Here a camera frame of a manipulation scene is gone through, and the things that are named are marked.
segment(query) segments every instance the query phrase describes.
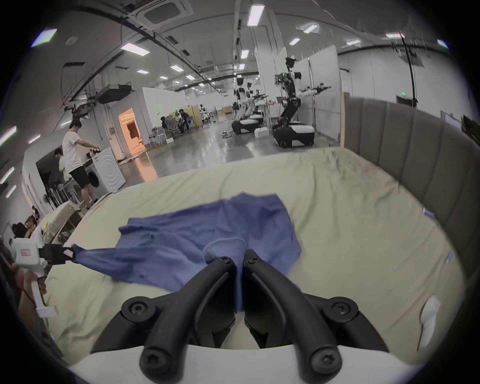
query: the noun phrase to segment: person's hand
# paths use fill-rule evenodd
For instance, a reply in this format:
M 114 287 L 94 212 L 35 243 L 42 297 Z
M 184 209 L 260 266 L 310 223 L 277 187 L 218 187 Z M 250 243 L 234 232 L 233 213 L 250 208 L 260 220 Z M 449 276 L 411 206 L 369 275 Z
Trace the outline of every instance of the person's hand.
M 47 293 L 45 278 L 41 277 L 40 279 L 38 279 L 38 276 L 36 274 L 34 274 L 33 272 L 28 272 L 24 278 L 24 290 L 32 300 L 33 300 L 32 283 L 34 281 L 38 282 L 38 288 L 40 289 L 40 293 L 42 295 L 45 295 Z
M 15 277 L 17 287 L 19 289 L 25 290 L 30 299 L 33 300 L 32 282 L 38 281 L 38 276 L 33 272 L 28 272 L 25 275 L 23 269 L 21 269 L 16 263 L 12 264 L 11 270 L 13 272 L 13 276 Z M 45 295 L 47 293 L 47 286 L 45 285 L 45 279 L 43 277 L 38 282 L 38 288 L 40 288 L 40 293 L 42 295 Z

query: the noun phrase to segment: blue cloth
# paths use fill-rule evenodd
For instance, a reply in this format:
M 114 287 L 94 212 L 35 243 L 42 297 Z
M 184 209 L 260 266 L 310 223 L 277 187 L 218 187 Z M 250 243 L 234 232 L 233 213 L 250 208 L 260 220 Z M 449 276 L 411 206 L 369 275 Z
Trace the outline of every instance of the blue cloth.
M 240 275 L 243 252 L 250 248 L 287 275 L 301 252 L 277 195 L 243 193 L 174 213 L 131 218 L 119 230 L 116 248 L 85 250 L 73 245 L 76 262 L 118 280 L 170 292 L 180 290 L 216 257 L 231 257 Z M 240 298 L 236 307 L 242 308 Z

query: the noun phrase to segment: washing machine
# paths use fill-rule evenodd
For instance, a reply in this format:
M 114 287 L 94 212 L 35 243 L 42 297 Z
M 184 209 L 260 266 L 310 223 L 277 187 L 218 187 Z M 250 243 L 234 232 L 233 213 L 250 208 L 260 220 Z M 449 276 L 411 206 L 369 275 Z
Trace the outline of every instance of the washing machine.
M 118 191 L 125 184 L 125 178 L 111 148 L 94 155 L 85 164 L 85 170 L 97 199 L 109 192 Z

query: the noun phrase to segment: black shorts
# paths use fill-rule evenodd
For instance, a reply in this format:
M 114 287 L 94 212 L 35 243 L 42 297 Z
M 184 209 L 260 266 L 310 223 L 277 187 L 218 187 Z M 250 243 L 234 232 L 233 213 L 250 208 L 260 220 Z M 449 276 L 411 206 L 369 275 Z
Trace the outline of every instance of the black shorts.
M 72 172 L 70 172 L 73 179 L 80 185 L 80 188 L 83 188 L 85 185 L 90 184 L 90 180 L 88 179 L 87 172 L 83 166 L 75 168 Z

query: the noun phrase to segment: doorway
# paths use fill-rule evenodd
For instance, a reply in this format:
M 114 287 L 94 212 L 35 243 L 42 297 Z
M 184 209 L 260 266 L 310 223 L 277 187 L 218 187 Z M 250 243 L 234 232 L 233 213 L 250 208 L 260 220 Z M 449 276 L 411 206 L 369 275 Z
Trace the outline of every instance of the doorway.
M 127 142 L 130 154 L 136 154 L 144 151 L 145 146 L 138 130 L 137 121 L 135 120 L 135 114 L 133 108 L 126 110 L 119 114 L 119 122 L 125 141 Z

